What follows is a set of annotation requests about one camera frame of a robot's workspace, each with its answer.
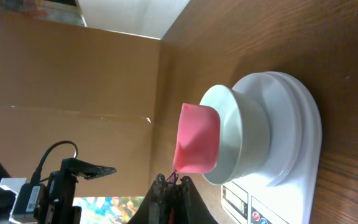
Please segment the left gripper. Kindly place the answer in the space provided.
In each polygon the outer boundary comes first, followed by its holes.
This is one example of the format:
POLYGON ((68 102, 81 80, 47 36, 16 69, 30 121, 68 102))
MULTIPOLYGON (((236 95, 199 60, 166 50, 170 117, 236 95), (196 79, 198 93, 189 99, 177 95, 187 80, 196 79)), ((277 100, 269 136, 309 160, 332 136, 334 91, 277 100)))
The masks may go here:
POLYGON ((113 167, 98 166, 78 159, 62 160, 60 170, 49 175, 46 195, 40 201, 40 223, 79 224, 81 208, 73 206, 77 176, 93 180, 116 172, 113 167))

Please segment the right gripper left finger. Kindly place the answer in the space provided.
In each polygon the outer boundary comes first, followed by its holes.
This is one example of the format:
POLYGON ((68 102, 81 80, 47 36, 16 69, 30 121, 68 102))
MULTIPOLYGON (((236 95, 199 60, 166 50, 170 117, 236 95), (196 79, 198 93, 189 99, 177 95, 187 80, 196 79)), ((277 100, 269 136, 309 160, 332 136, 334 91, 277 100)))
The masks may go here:
POLYGON ((128 224, 169 224, 170 186, 163 174, 158 174, 144 197, 138 211, 128 224))

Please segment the pink measuring scoop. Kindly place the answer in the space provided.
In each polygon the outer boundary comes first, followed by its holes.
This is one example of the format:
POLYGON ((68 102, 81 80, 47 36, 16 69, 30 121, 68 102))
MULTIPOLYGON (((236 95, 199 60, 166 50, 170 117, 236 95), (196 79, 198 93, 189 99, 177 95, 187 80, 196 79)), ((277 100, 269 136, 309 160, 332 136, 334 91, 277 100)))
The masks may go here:
POLYGON ((214 108, 182 104, 172 170, 184 174, 211 172, 218 162, 220 127, 221 120, 214 108))

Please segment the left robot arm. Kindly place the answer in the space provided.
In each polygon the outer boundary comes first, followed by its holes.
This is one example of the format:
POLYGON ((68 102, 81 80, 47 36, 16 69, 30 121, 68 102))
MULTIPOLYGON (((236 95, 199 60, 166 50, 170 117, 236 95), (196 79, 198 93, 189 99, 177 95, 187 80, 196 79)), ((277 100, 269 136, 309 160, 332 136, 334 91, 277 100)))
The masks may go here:
POLYGON ((12 179, 0 163, 0 222, 79 223, 81 207, 73 205, 77 178, 92 180, 115 172, 112 167, 69 158, 50 173, 48 184, 32 185, 26 179, 12 179))

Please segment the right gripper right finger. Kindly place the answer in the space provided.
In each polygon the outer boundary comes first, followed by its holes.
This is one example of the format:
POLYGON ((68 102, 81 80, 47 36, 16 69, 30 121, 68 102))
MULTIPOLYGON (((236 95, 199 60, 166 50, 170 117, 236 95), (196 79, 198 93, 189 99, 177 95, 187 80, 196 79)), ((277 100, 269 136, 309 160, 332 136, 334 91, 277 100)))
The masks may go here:
POLYGON ((184 176, 175 186, 174 224, 217 224, 192 179, 184 176))

